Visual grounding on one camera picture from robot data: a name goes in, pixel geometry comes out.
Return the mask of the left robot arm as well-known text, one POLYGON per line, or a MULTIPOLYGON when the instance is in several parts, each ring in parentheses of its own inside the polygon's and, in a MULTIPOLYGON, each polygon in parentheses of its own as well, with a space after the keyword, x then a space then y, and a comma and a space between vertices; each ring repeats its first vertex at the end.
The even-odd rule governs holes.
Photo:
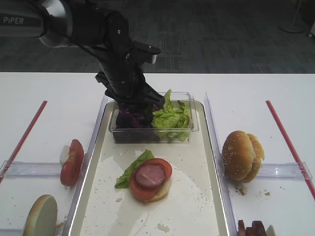
POLYGON ((118 11, 72 0, 3 0, 2 37, 36 37, 51 48, 79 47, 98 60, 96 80, 106 95, 127 104, 163 106, 165 99, 146 83, 142 65, 153 64, 160 49, 135 41, 118 11))

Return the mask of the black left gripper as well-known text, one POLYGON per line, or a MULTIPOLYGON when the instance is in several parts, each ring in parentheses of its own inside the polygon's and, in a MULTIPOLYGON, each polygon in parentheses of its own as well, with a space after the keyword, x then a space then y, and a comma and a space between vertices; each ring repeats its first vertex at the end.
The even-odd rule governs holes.
POLYGON ((101 67, 95 78, 107 88, 107 96, 121 103, 164 106, 165 97, 146 82, 143 64, 136 61, 133 41, 110 49, 95 47, 94 52, 101 67))

